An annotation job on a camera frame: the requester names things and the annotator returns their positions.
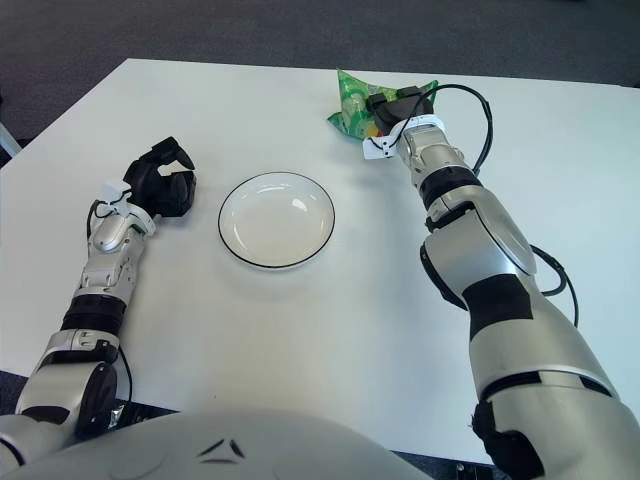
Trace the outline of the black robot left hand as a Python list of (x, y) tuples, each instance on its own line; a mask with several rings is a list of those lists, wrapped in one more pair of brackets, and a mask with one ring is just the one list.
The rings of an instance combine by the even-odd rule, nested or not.
[(128, 202), (151, 217), (182, 217), (192, 207), (195, 166), (172, 136), (131, 163), (123, 181), (130, 186)]

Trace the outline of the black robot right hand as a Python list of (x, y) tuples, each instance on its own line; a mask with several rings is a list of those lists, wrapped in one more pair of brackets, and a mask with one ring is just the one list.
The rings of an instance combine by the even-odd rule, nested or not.
[(417, 115), (433, 114), (433, 104), (423, 98), (423, 92), (416, 86), (395, 91), (396, 96), (389, 100), (383, 93), (370, 95), (366, 100), (367, 110), (373, 114), (380, 136), (388, 135), (399, 122)]

